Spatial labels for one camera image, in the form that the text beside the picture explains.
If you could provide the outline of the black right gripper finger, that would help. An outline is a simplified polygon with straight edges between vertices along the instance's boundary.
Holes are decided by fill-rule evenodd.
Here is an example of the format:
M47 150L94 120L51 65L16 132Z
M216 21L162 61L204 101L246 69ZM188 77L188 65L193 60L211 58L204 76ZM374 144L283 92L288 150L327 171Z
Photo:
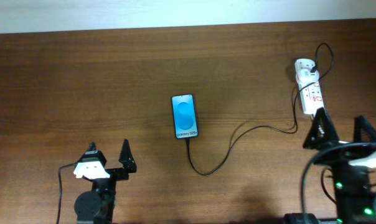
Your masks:
M362 116L354 118L354 142L371 142L376 140L376 130Z
M316 111L312 126L303 143L304 149L325 149L339 142L336 129L324 108Z

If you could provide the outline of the blue Galaxy smartphone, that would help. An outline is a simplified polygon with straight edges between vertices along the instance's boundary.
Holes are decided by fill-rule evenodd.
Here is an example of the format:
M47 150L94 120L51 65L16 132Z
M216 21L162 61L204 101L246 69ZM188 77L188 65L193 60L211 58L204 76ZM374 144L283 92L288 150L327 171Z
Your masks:
M171 98L174 129L177 139L195 138L198 127L193 95L177 95Z

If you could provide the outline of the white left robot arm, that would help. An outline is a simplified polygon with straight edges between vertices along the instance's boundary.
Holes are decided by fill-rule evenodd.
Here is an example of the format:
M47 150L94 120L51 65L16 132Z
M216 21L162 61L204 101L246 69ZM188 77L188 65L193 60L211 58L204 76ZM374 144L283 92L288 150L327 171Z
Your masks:
M73 174L78 179L92 183L92 189L78 196L74 210L77 223L111 223L116 203L116 183L128 180L129 175L137 171L129 141L125 139L118 159L119 168L107 169L106 158L92 142L86 152L77 161Z

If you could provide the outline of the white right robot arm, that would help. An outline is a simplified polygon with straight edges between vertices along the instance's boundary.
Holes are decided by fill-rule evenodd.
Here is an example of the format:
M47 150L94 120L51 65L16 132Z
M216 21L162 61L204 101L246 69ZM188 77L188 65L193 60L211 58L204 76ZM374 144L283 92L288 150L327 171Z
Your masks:
M354 119L354 137L341 141L324 108L316 111L303 148L317 151L301 174L299 199L301 211L287 213L283 223L320 223L306 207L306 177L311 166L323 166L331 172L337 216L329 223L376 223L376 191L369 174L376 169L376 130L363 117Z

